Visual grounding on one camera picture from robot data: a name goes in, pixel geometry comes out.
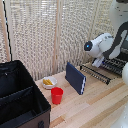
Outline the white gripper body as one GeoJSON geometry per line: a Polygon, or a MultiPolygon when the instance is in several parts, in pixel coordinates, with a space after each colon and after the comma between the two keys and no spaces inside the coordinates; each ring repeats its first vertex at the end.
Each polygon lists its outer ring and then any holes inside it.
{"type": "Polygon", "coordinates": [[[95,66],[95,67],[99,67],[102,62],[103,62],[104,58],[101,57],[101,58],[96,58],[93,62],[92,62],[92,65],[95,66]]]}

